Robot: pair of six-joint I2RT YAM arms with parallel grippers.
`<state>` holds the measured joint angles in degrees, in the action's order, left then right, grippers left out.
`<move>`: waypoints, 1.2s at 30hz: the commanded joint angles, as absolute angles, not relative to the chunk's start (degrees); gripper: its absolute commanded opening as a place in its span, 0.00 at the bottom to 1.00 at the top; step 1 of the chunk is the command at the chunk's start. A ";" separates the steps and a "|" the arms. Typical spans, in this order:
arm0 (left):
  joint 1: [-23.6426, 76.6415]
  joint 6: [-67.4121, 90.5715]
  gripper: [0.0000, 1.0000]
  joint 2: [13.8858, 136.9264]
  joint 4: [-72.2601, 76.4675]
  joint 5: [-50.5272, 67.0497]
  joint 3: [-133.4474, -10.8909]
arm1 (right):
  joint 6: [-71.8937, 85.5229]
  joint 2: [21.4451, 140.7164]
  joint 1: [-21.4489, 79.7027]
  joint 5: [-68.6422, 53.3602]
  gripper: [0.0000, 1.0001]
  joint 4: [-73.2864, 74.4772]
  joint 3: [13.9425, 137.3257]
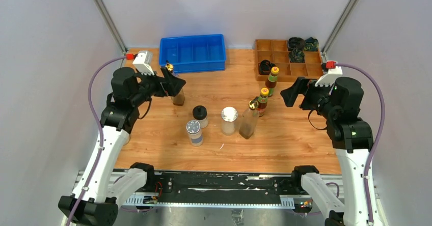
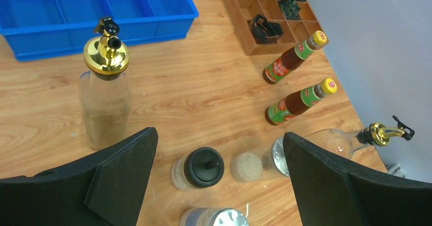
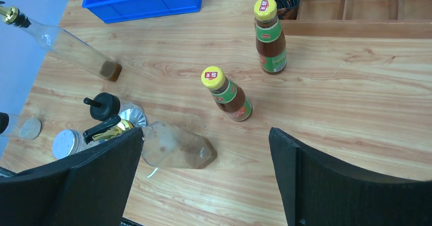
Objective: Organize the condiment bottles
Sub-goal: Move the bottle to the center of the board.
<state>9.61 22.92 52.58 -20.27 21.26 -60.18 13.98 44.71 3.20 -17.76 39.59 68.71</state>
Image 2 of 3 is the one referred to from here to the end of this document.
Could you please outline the blue plastic divided bin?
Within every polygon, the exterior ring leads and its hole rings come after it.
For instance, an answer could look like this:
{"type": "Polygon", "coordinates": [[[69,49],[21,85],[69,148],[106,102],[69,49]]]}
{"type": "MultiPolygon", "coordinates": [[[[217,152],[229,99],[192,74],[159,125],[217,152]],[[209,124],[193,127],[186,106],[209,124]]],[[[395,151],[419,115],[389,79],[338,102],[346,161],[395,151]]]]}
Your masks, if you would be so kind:
{"type": "Polygon", "coordinates": [[[82,53],[103,17],[135,46],[183,39],[198,15],[193,0],[1,0],[1,35],[25,62],[82,53]]]}

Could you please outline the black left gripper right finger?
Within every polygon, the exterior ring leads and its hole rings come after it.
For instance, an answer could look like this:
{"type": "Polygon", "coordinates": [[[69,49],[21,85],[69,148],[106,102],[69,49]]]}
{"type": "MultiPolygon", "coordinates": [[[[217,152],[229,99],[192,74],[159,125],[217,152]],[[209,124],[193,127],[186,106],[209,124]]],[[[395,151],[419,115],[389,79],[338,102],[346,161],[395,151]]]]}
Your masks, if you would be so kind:
{"type": "Polygon", "coordinates": [[[379,172],[287,132],[283,149],[303,225],[431,225],[431,184],[379,172]]]}

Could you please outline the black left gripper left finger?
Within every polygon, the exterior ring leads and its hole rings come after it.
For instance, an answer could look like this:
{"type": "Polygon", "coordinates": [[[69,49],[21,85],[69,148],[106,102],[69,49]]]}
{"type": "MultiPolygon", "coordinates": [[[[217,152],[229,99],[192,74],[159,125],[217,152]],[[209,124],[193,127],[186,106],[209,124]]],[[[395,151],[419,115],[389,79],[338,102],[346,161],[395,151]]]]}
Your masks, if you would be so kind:
{"type": "Polygon", "coordinates": [[[1,179],[1,225],[136,225],[157,143],[147,127],[34,176],[1,179]]]}

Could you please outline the glass oil bottle gold spout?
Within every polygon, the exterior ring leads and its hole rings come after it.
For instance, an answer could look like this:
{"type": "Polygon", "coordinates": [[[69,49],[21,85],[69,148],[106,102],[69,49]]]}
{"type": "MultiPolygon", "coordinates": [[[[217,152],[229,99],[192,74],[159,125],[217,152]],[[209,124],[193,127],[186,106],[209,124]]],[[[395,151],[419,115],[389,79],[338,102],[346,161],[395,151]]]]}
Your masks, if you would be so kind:
{"type": "Polygon", "coordinates": [[[88,71],[78,81],[80,109],[88,144],[102,150],[126,137],[132,96],[128,77],[128,47],[118,38],[120,27],[111,17],[100,18],[97,37],[84,46],[88,71]]]}

